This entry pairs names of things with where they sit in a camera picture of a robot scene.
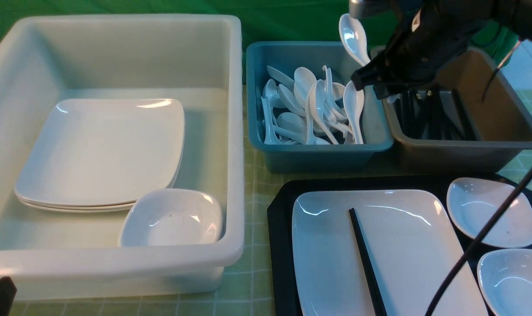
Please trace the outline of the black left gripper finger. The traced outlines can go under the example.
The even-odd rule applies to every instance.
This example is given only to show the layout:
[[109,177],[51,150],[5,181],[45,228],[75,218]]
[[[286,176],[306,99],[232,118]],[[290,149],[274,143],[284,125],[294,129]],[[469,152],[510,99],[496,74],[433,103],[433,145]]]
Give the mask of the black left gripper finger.
[[17,288],[9,276],[0,278],[0,316],[9,316]]

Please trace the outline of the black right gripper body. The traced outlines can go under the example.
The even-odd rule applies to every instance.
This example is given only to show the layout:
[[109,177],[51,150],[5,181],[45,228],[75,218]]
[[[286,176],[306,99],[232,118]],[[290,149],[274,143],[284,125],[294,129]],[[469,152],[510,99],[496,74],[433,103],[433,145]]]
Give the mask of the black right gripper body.
[[426,0],[418,13],[395,28],[386,48],[351,81],[360,91],[372,86],[378,99],[424,86],[492,17],[492,0]]

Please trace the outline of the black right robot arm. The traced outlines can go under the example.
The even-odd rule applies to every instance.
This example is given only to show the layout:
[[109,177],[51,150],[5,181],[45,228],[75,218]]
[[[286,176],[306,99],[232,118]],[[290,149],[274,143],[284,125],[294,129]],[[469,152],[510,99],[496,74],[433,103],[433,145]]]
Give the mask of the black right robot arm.
[[400,17],[384,51],[351,81],[356,90],[373,86],[378,99],[429,84],[489,20],[532,41],[532,0],[424,0],[417,13]]

